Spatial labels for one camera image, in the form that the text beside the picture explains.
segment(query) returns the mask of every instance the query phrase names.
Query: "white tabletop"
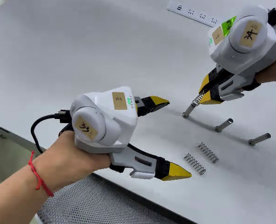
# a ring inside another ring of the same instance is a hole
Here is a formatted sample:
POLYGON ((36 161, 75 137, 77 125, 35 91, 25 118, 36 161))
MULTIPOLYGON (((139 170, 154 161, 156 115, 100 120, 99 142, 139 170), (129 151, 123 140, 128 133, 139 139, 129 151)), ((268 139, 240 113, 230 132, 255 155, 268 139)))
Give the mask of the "white tabletop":
MULTIPOLYGON (((276 223, 276 83, 221 105, 181 113, 214 67, 209 27, 166 10, 169 0, 9 0, 0 7, 0 126, 33 142, 32 123, 69 109, 73 99, 122 85, 134 95, 158 95, 171 104, 139 118, 131 143, 190 170, 190 179, 131 179, 130 170, 101 176, 198 223, 276 223), (228 118, 221 134, 213 127, 228 118), (270 132, 255 147, 249 138, 270 132), (197 151, 204 141, 220 158, 212 164, 197 151), (199 176, 183 156, 190 152, 207 169, 199 176)), ((248 3, 186 1, 227 19, 248 3)), ((275 7, 276 0, 252 0, 275 7)), ((63 125, 39 124, 48 148, 63 125)))

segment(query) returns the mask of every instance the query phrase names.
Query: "metal pin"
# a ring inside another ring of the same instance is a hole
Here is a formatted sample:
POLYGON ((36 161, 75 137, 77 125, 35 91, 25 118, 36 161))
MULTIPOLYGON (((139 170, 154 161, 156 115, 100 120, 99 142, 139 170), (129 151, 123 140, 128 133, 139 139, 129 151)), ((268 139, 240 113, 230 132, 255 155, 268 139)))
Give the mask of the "metal pin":
POLYGON ((261 141, 264 141, 266 139, 270 139, 271 135, 270 133, 265 133, 255 139, 249 139, 248 143, 250 146, 254 146, 256 145, 257 143, 261 142, 261 141))
POLYGON ((195 109, 195 106, 193 106, 192 104, 188 107, 188 109, 186 109, 185 112, 183 112, 183 118, 188 118, 190 113, 195 109))
POLYGON ((222 124, 216 126, 214 130, 217 133, 220 133, 225 127, 229 126, 232 123, 233 123, 233 120, 229 118, 228 120, 224 121, 222 124))
POLYGON ((203 90, 198 94, 198 96, 192 101, 188 109, 186 109, 186 111, 183 112, 183 118, 188 118, 190 113, 195 109, 195 107, 199 106, 200 101, 202 100, 206 92, 207 90, 203 90))

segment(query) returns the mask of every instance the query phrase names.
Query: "coil spring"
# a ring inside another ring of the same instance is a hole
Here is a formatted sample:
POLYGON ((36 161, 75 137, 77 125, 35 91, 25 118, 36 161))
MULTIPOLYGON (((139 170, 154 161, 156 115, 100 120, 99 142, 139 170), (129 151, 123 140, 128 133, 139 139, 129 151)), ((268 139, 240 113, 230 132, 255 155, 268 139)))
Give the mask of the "coil spring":
POLYGON ((204 142, 199 143, 198 149, 202 151, 212 163, 216 163, 219 160, 219 158, 206 146, 204 142))
POLYGON ((191 105, 192 105, 193 107, 199 106, 200 101, 202 100, 202 98, 203 98, 204 94, 206 94, 206 92, 207 92, 206 90, 201 91, 201 92, 198 94, 198 96, 192 101, 191 105))
POLYGON ((193 166, 193 168, 200 174, 203 175, 206 170, 204 169, 204 167, 198 163, 197 160, 195 160, 195 158, 191 155, 191 154, 187 154, 184 159, 191 165, 193 166))

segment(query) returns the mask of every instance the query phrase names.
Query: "gray plastic part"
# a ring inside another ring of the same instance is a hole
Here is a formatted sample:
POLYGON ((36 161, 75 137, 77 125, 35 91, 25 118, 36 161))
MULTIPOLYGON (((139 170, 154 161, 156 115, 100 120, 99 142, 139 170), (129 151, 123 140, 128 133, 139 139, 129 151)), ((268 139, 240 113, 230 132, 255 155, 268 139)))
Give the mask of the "gray plastic part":
POLYGON ((110 153, 110 158, 113 165, 133 168, 130 175, 134 172, 154 174, 156 171, 156 159, 140 154, 129 147, 124 148, 120 153, 110 153))
POLYGON ((124 148, 121 147, 93 147, 85 142, 82 142, 75 136, 75 146, 85 152, 88 153, 96 153, 96 154, 104 154, 104 153, 111 153, 111 152, 121 152, 124 148))
POLYGON ((226 82, 220 84, 220 98, 223 100, 232 100, 243 97, 244 94, 240 93, 239 89, 252 84, 255 74, 275 62, 274 58, 276 58, 276 42, 261 60, 251 65, 242 73, 234 75, 226 82))
POLYGON ((134 97, 137 107, 145 106, 140 97, 134 97))

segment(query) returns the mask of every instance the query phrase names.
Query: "metal mesh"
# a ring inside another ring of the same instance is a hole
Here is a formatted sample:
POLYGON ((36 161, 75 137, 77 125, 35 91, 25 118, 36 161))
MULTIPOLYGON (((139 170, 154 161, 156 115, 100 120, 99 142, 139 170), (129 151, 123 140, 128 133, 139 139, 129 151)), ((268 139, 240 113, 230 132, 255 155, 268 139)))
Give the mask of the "metal mesh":
POLYGON ((49 198, 38 212, 44 224, 173 224, 132 200, 122 188, 97 175, 71 184, 49 198))

